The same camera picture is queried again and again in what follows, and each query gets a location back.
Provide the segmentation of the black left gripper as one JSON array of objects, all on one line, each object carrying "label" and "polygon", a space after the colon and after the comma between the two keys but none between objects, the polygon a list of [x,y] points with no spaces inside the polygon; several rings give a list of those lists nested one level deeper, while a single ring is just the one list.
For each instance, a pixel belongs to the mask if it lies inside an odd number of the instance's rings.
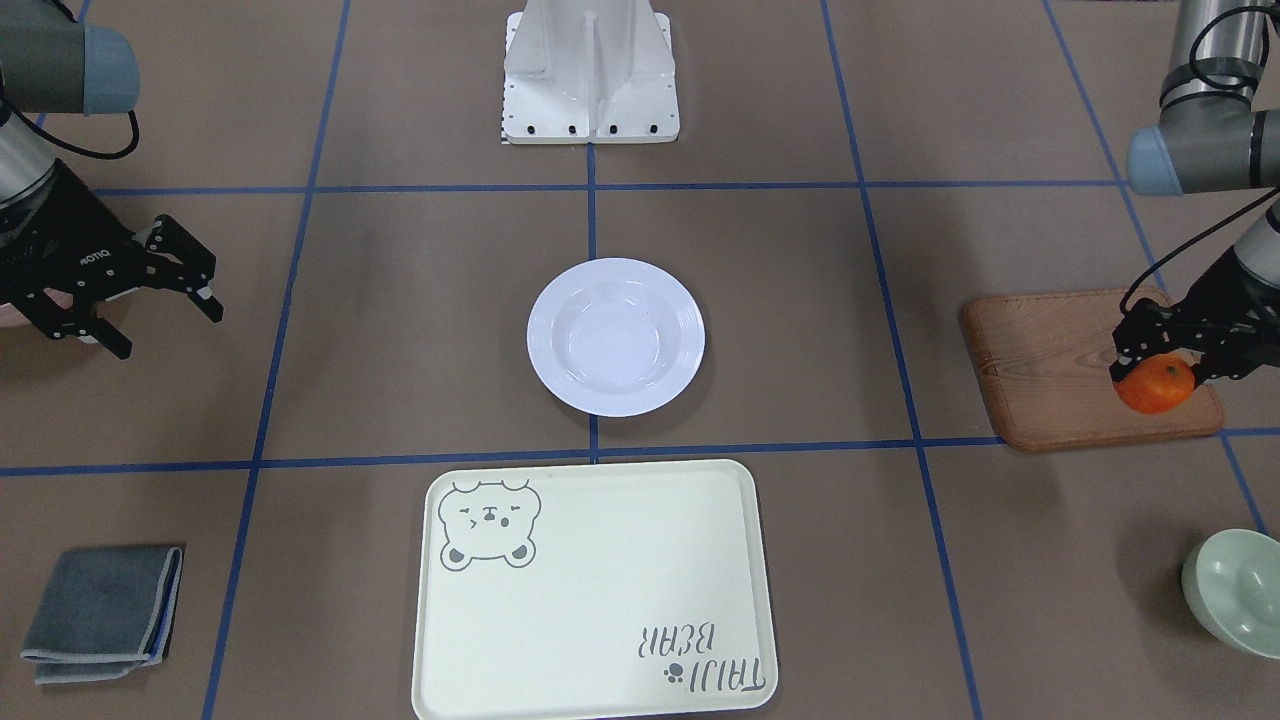
[{"label": "black left gripper", "polygon": [[1196,388],[1279,366],[1277,287],[1247,270],[1236,250],[1229,249],[1190,287],[1180,307],[1138,300],[1123,310],[1112,332],[1111,382],[1124,380],[1147,359],[1184,350],[1183,338]]}]

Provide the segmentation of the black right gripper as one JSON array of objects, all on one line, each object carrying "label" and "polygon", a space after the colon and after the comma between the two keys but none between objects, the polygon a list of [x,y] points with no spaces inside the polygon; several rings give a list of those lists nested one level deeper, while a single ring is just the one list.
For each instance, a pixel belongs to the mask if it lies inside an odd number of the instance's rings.
[{"label": "black right gripper", "polygon": [[[145,249],[64,163],[3,210],[1,299],[49,340],[101,345],[125,360],[133,343],[96,307],[136,287],[182,292],[210,322],[224,318],[211,283],[216,256],[174,217],[157,215]],[[49,290],[65,295],[59,302]]]}]

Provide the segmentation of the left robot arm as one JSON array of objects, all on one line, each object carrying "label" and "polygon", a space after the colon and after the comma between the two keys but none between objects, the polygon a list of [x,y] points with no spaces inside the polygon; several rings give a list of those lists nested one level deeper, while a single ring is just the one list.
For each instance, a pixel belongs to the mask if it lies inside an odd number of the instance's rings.
[{"label": "left robot arm", "polygon": [[1261,214],[1179,302],[1121,301],[1114,382],[1183,350],[1197,356],[1197,384],[1277,365],[1279,118],[1254,108],[1276,37],[1275,1],[1180,5],[1158,120],[1129,143],[1129,187],[1142,196],[1258,190]]}]

